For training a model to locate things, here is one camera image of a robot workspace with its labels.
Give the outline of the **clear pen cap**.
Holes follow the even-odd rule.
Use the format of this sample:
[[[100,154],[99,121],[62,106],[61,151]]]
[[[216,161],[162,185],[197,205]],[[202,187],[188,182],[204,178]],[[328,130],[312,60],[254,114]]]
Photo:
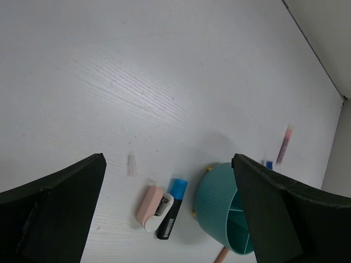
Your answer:
[[[127,175],[131,177],[135,177],[137,175],[137,166],[134,154],[129,154],[127,157]]]

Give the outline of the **teal round desk organizer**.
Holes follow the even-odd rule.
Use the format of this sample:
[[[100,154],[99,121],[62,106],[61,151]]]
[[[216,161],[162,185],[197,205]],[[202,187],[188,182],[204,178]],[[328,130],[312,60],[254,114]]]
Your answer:
[[[239,255],[253,252],[231,163],[207,169],[196,190],[194,211],[200,227],[221,245]]]

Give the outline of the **red refill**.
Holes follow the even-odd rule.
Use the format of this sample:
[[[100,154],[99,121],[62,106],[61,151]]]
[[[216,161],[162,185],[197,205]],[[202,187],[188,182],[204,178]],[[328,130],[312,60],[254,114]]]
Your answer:
[[[287,147],[288,147],[288,143],[289,143],[290,138],[292,136],[292,132],[293,132],[293,125],[289,124],[287,129],[286,129],[286,133],[284,135],[284,139],[283,139],[280,151],[279,151],[277,159],[276,159],[276,165],[282,164],[284,155],[285,155]]]

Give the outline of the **pink wooden pencil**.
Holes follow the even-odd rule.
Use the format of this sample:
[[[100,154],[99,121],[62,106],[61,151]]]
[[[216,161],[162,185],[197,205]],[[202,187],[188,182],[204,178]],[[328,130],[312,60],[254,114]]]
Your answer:
[[[230,250],[227,247],[223,247],[223,249],[218,254],[217,258],[215,259],[214,263],[223,263],[229,251]]]

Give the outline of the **blue black highlighter marker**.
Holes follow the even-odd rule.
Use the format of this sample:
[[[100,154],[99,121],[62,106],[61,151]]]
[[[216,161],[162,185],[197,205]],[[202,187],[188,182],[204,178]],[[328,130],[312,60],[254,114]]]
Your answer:
[[[176,221],[180,206],[182,204],[184,194],[188,182],[183,179],[172,179],[171,185],[168,189],[168,193],[173,197],[173,205],[169,212],[161,222],[160,227],[157,230],[156,237],[160,240],[168,240]]]

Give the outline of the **pink mini stapler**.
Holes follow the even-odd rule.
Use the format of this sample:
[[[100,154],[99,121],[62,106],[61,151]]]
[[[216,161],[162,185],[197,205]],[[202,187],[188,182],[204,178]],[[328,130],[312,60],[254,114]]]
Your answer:
[[[136,214],[137,222],[147,232],[155,232],[174,203],[174,197],[158,186],[150,186]]]

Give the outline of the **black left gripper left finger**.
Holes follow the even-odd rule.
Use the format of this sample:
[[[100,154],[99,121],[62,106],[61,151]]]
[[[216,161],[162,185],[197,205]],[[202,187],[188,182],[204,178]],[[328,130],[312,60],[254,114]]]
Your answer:
[[[106,171],[95,153],[1,193],[1,262],[80,262]]]

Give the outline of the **small blue capped glue bottle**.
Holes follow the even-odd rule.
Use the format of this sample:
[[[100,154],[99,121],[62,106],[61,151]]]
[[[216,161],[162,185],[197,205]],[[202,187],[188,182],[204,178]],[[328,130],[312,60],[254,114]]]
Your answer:
[[[270,170],[273,170],[273,161],[263,160],[263,161],[262,161],[262,164],[263,164],[266,168],[268,168],[268,169],[270,169]]]

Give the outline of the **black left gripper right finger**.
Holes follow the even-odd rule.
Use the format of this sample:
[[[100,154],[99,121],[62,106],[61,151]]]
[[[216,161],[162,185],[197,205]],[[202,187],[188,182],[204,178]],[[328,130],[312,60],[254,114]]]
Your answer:
[[[231,164],[257,262],[350,262],[350,198],[243,154]]]

